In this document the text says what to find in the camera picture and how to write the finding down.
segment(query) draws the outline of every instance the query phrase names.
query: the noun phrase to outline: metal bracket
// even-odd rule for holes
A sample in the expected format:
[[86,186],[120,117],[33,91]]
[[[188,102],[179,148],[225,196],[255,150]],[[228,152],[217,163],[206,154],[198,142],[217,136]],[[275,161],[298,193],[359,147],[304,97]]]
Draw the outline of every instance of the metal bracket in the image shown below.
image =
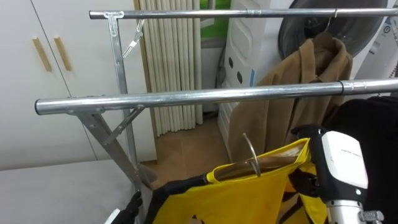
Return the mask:
[[137,25],[137,30],[136,30],[136,34],[134,36],[134,39],[132,40],[132,42],[129,44],[129,46],[127,47],[127,49],[123,52],[123,59],[125,59],[129,53],[131,52],[131,50],[137,45],[137,43],[139,42],[139,40],[141,39],[141,37],[144,35],[142,33],[142,28],[144,27],[144,21],[143,19],[140,19],[138,21],[138,25]]
[[107,146],[111,142],[113,142],[122,132],[123,130],[131,124],[131,122],[144,110],[144,106],[139,105],[137,108],[134,108],[132,112],[127,116],[109,135],[109,137],[104,141],[104,145]]
[[105,18],[108,19],[109,22],[109,31],[111,32],[112,37],[116,37],[118,35],[118,19],[122,19],[124,17],[124,12],[105,12]]
[[[103,142],[111,134],[111,130],[102,115],[89,113],[77,113],[76,115],[98,142]],[[141,180],[138,172],[131,164],[119,141],[112,141],[106,146],[102,145],[102,147],[134,184],[135,190],[141,189]]]

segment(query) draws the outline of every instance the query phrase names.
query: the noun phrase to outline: wooden hanger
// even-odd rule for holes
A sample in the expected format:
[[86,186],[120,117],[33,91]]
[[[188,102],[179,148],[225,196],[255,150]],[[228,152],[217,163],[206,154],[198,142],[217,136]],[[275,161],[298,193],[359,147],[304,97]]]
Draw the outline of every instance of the wooden hanger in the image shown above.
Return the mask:
[[256,174],[258,177],[260,177],[264,172],[269,172],[280,167],[287,166],[294,163],[297,159],[297,156],[267,156],[257,158],[253,145],[251,144],[246,133],[243,133],[243,137],[248,142],[253,158],[216,170],[214,172],[214,177],[216,180],[230,180],[253,174]]

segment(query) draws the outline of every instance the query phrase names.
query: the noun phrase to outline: black garment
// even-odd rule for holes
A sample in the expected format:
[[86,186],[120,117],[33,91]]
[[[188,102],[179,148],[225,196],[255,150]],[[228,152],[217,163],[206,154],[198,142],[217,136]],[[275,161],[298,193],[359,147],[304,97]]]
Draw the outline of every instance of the black garment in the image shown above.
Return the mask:
[[398,99],[350,100],[324,124],[361,144],[369,185],[365,210],[380,210],[383,223],[398,223]]

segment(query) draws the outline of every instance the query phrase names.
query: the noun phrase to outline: yellow garment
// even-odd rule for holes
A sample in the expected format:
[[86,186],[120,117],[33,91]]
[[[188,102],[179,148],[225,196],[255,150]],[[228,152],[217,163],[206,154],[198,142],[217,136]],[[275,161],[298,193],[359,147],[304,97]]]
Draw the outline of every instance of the yellow garment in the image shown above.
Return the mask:
[[[301,139],[260,155],[259,157],[281,154],[286,156],[302,148],[301,151],[297,151],[298,157],[293,164],[263,173],[261,177],[251,175],[218,182],[214,177],[215,170],[230,164],[215,168],[206,175],[208,182],[212,184],[192,187],[182,194],[170,195],[159,209],[154,223],[185,224],[192,216],[203,220],[205,224],[276,223],[282,196],[290,185],[288,175],[299,167],[306,170],[313,168],[309,162],[308,142],[309,139]],[[319,198],[302,197],[302,202],[315,224],[325,221],[326,206]]]

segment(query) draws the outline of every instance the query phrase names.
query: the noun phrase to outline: tan coat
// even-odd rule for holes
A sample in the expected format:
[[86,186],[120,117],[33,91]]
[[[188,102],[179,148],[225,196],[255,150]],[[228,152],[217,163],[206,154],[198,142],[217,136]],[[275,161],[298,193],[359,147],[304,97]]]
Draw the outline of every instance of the tan coat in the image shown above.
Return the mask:
[[[345,45],[330,34],[308,39],[257,85],[333,82],[347,80],[352,58]],[[232,112],[228,147],[233,162],[252,157],[242,137],[246,133],[262,154],[294,141],[290,130],[303,124],[321,124],[326,115],[342,104],[343,96],[278,99],[242,102]]]

